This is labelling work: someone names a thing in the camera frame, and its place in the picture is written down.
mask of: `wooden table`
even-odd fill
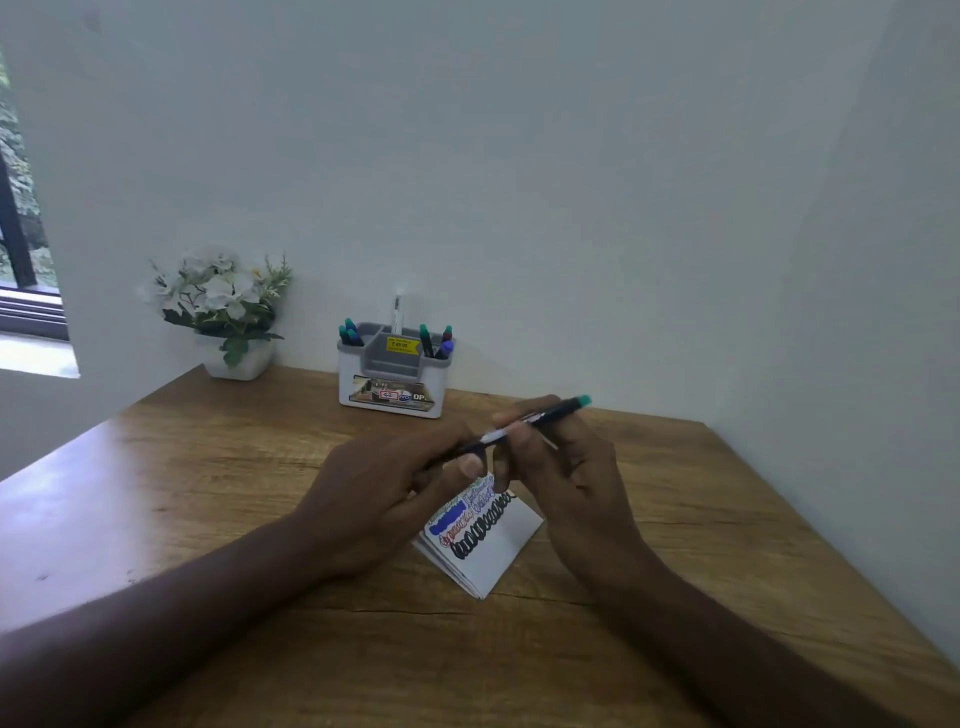
[[[342,407],[332,375],[195,370],[0,484],[0,629],[122,589],[298,502],[331,448],[427,426]],[[506,400],[450,392],[475,429]],[[588,410],[675,570],[924,725],[960,725],[956,671],[704,425]],[[527,502],[529,495],[519,489]],[[485,601],[411,547],[275,613],[136,726],[710,725],[609,632],[545,529]]]

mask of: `notepad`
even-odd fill
[[[488,474],[437,511],[414,546],[465,592],[484,599],[541,523],[512,491],[494,493]]]

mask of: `flower pot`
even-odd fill
[[[224,339],[219,336],[204,336],[197,334],[197,348],[201,353],[201,361],[206,372],[218,379],[239,379],[250,381],[256,379],[270,364],[274,356],[273,339],[252,339],[248,342],[249,348],[240,363],[230,368],[224,361],[224,353],[220,351]]]

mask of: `window frame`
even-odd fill
[[[69,341],[60,292],[36,282],[30,248],[20,226],[20,215],[0,154],[0,229],[16,285],[0,281],[0,331],[25,333]]]

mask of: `hand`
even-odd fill
[[[550,543],[566,567],[589,589],[630,587],[660,564],[640,536],[616,467],[613,445],[576,414],[546,425],[543,434],[517,422],[560,398],[527,400],[494,415],[507,427],[507,442],[493,451],[494,489],[519,479],[537,499]]]
[[[463,422],[403,437],[373,435],[326,457],[289,518],[319,545],[323,577],[368,569],[409,543],[441,507],[486,472],[473,454],[425,472],[432,458],[476,435]]]

